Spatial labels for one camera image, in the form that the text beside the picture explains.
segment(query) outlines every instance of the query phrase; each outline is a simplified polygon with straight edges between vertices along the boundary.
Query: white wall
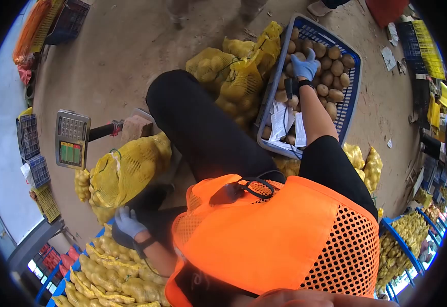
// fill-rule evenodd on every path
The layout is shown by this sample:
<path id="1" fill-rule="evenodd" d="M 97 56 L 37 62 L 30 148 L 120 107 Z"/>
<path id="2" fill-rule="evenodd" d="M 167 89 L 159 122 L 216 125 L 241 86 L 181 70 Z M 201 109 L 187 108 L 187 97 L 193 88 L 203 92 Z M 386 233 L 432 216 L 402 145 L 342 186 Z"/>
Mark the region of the white wall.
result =
<path id="1" fill-rule="evenodd" d="M 15 125 L 15 119 L 27 105 L 12 51 L 32 3 L 21 12 L 25 15 L 18 16 L 0 48 L 0 217 L 17 244 L 43 220 L 29 197 L 30 186 L 20 170 L 22 161 Z"/>

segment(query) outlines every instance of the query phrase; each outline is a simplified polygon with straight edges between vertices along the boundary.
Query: digital scale display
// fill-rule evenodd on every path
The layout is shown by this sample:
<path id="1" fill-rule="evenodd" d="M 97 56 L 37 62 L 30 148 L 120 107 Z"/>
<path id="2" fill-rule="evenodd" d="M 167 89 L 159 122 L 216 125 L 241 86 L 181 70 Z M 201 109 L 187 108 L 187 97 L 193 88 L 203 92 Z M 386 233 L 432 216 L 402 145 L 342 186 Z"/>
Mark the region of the digital scale display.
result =
<path id="1" fill-rule="evenodd" d="M 82 145 L 60 141 L 60 162 L 68 165 L 81 166 Z"/>

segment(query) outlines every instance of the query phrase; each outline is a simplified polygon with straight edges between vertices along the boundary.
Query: person's leg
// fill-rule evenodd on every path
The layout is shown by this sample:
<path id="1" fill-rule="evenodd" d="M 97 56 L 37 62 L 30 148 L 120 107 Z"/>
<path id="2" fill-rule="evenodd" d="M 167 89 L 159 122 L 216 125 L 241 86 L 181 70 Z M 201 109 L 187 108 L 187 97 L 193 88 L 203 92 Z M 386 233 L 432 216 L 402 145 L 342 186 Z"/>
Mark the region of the person's leg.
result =
<path id="1" fill-rule="evenodd" d="M 166 72 L 148 89 L 157 126 L 188 161 L 196 181 L 226 174 L 256 177 L 276 170 L 271 156 L 222 111 L 184 70 Z M 263 179 L 284 182 L 276 172 Z"/>
<path id="2" fill-rule="evenodd" d="M 349 0 L 321 0 L 310 4 L 307 9 L 317 17 L 323 17 L 327 13 L 336 9 L 339 5 L 343 5 Z"/>
<path id="3" fill-rule="evenodd" d="M 336 191 L 378 218 L 367 187 L 335 138 L 323 136 L 306 147 L 299 176 Z"/>

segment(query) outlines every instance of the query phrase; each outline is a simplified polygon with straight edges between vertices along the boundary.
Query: concrete floor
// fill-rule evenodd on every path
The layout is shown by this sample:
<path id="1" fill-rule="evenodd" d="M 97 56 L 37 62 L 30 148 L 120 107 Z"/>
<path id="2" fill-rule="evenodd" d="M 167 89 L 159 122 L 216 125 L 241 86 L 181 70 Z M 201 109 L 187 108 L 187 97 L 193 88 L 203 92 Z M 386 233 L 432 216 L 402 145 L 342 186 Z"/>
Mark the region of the concrete floor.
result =
<path id="1" fill-rule="evenodd" d="M 192 4 L 182 30 L 169 22 L 162 2 L 147 0 L 91 1 L 91 9 L 78 38 L 51 46 L 39 75 L 35 113 L 39 118 L 41 152 L 46 157 L 53 194 L 70 231 L 81 245 L 100 229 L 87 203 L 80 203 L 73 187 L 74 172 L 55 164 L 54 126 L 58 109 L 72 109 L 92 117 L 92 127 L 129 116 L 133 108 L 146 108 L 148 86 L 160 73 L 184 68 L 185 62 L 205 47 L 220 47 L 224 36 L 252 39 L 272 20 L 288 24 L 294 12 L 309 16 L 310 0 L 269 0 L 263 12 L 248 26 L 239 22 L 238 0 L 207 0 Z M 393 217 L 404 210 L 402 200 L 408 167 L 418 152 L 416 127 L 410 126 L 412 93 L 409 77 L 397 68 L 386 69 L 380 50 L 389 46 L 396 59 L 400 46 L 392 46 L 385 30 L 374 22 L 364 0 L 351 0 L 326 17 L 330 29 L 363 56 L 363 78 L 353 124 L 347 137 L 360 145 L 366 158 L 374 146 L 383 161 L 376 204 Z M 387 141 L 392 139 L 392 148 Z M 118 146 L 116 138 L 89 144 L 87 167 Z M 193 179 L 182 165 L 176 195 L 184 195 Z M 180 204 L 182 198 L 176 199 Z"/>

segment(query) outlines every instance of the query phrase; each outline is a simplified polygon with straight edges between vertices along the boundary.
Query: potato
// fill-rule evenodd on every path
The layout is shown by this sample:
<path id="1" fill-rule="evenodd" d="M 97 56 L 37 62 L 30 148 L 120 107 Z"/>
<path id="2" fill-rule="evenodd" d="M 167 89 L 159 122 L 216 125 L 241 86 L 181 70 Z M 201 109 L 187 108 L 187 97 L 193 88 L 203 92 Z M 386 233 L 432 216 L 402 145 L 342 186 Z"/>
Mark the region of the potato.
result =
<path id="1" fill-rule="evenodd" d="M 286 74 L 288 75 L 288 77 L 293 78 L 295 76 L 295 72 L 293 71 L 293 64 L 292 63 L 288 63 L 286 65 Z"/>
<path id="2" fill-rule="evenodd" d="M 290 38 L 291 40 L 296 40 L 299 37 L 299 28 L 297 27 L 293 27 L 292 29 L 292 37 Z"/>
<path id="3" fill-rule="evenodd" d="M 286 90 L 277 90 L 276 94 L 274 95 L 274 99 L 276 102 L 287 102 L 288 97 L 286 95 Z"/>
<path id="4" fill-rule="evenodd" d="M 288 100 L 289 107 L 296 107 L 299 104 L 299 98 L 296 95 L 292 95 L 292 98 Z"/>
<path id="5" fill-rule="evenodd" d="M 328 102 L 325 105 L 325 110 L 331 117 L 331 120 L 335 120 L 336 117 L 338 116 L 338 109 L 336 108 L 336 104 L 334 102 Z"/>
<path id="6" fill-rule="evenodd" d="M 271 127 L 270 126 L 264 126 L 263 135 L 261 138 L 263 139 L 269 139 L 271 136 Z"/>
<path id="7" fill-rule="evenodd" d="M 314 43 L 314 51 L 316 53 L 316 57 L 322 58 L 325 54 L 325 45 L 323 43 Z"/>
<path id="8" fill-rule="evenodd" d="M 318 64 L 318 66 L 317 66 L 316 76 L 320 76 L 320 75 L 322 75 L 322 72 L 323 72 L 322 64 L 320 63 L 320 61 L 317 61 L 317 64 Z"/>
<path id="9" fill-rule="evenodd" d="M 294 136 L 286 136 L 285 143 L 294 145 L 295 144 L 295 137 Z"/>
<path id="10" fill-rule="evenodd" d="M 285 89 L 285 79 L 287 78 L 285 73 L 281 73 L 280 81 L 278 82 L 278 89 Z"/>
<path id="11" fill-rule="evenodd" d="M 320 65 L 322 66 L 323 70 L 327 70 L 331 68 L 332 60 L 328 57 L 323 57 L 320 59 Z"/>
<path id="12" fill-rule="evenodd" d="M 329 89 L 324 84 L 319 84 L 317 86 L 317 93 L 323 97 L 329 94 Z"/>
<path id="13" fill-rule="evenodd" d="M 301 52 L 295 52 L 294 55 L 302 62 L 305 62 L 307 60 L 305 55 Z"/>
<path id="14" fill-rule="evenodd" d="M 336 60 L 341 55 L 341 50 L 339 50 L 338 46 L 333 46 L 329 49 L 329 52 L 327 53 L 330 59 Z"/>
<path id="15" fill-rule="evenodd" d="M 295 52 L 302 52 L 303 39 L 298 38 L 293 42 L 295 43 Z"/>
<path id="16" fill-rule="evenodd" d="M 334 76 L 339 77 L 343 73 L 343 63 L 340 60 L 334 60 L 331 65 L 331 72 Z"/>
<path id="17" fill-rule="evenodd" d="M 324 84 L 325 86 L 330 86 L 332 84 L 333 79 L 334 79 L 334 76 L 332 75 L 332 73 L 330 71 L 325 71 L 322 74 L 322 77 L 320 80 L 322 81 L 322 84 Z"/>
<path id="18" fill-rule="evenodd" d="M 302 43 L 302 52 L 304 52 L 305 50 L 307 50 L 307 48 L 313 49 L 314 48 L 314 43 L 313 41 L 309 40 L 309 39 L 305 39 L 303 40 Z"/>
<path id="19" fill-rule="evenodd" d="M 287 53 L 292 54 L 293 52 L 295 52 L 295 43 L 293 41 L 289 41 Z"/>
<path id="20" fill-rule="evenodd" d="M 341 61 L 343 62 L 343 65 L 348 68 L 354 67 L 354 59 L 350 54 L 343 55 L 343 58 L 341 58 Z"/>
<path id="21" fill-rule="evenodd" d="M 327 104 L 327 100 L 325 100 L 324 97 L 319 97 L 318 100 L 320 101 L 320 103 L 322 104 L 323 107 L 325 107 L 325 105 Z"/>
<path id="22" fill-rule="evenodd" d="M 317 88 L 317 86 L 320 84 L 320 78 L 316 75 L 313 79 L 312 79 L 312 85 Z"/>
<path id="23" fill-rule="evenodd" d="M 341 81 L 341 85 L 343 87 L 349 87 L 349 76 L 346 73 L 342 73 L 341 76 L 339 76 L 339 80 Z"/>
<path id="24" fill-rule="evenodd" d="M 341 81 L 339 80 L 339 77 L 334 77 L 334 80 L 332 81 L 332 88 L 342 91 L 344 86 L 341 84 Z"/>
<path id="25" fill-rule="evenodd" d="M 330 89 L 330 90 L 329 90 L 329 97 L 330 97 L 334 102 L 340 102 L 340 101 L 343 101 L 343 99 L 345 98 L 343 92 L 340 91 L 340 90 L 337 90 L 337 89 Z"/>

